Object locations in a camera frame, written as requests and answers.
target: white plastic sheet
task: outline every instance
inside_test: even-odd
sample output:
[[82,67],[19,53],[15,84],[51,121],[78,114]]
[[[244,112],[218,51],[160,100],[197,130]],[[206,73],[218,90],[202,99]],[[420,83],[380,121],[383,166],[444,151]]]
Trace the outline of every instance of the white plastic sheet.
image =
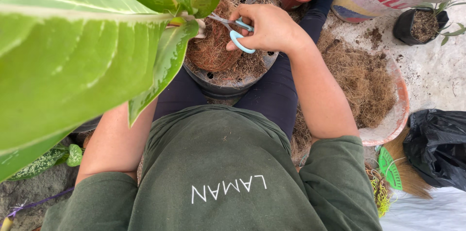
[[466,192],[439,188],[432,200],[396,194],[398,200],[380,219],[383,231],[466,231]]

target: forearm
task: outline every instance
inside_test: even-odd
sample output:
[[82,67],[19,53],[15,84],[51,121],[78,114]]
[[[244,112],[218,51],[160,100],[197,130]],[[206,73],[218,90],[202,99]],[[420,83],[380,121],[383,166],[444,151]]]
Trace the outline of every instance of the forearm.
[[128,103],[105,112],[84,152],[76,184],[93,174],[122,172],[136,180],[157,99],[128,127]]
[[346,97],[309,38],[290,52],[294,84],[313,142],[318,139],[359,136]]

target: dark green shirt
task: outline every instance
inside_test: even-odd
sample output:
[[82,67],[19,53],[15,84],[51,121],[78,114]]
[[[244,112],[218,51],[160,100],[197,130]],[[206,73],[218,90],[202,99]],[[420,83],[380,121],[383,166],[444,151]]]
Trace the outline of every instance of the dark green shirt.
[[49,230],[381,230],[361,139],[312,145],[296,171],[263,115],[190,107],[155,121],[139,188],[126,174],[81,181],[51,207]]

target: green plastic item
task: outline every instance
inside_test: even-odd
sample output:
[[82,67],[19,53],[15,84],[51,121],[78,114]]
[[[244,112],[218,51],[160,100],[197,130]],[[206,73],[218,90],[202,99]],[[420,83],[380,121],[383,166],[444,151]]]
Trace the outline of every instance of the green plastic item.
[[379,154],[380,174],[386,178],[391,187],[397,190],[403,190],[401,186],[400,173],[393,162],[393,158],[385,147],[382,147]]

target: person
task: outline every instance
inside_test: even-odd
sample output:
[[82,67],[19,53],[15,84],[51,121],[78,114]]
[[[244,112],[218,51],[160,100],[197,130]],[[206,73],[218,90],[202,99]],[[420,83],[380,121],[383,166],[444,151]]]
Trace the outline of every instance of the person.
[[[233,107],[208,105],[182,68],[131,129],[127,103],[106,112],[42,231],[381,230],[358,128],[316,47],[331,2],[314,0],[299,25],[274,5],[241,4],[230,20],[255,32],[238,41],[281,52],[263,78]],[[299,172],[298,98],[312,133]]]

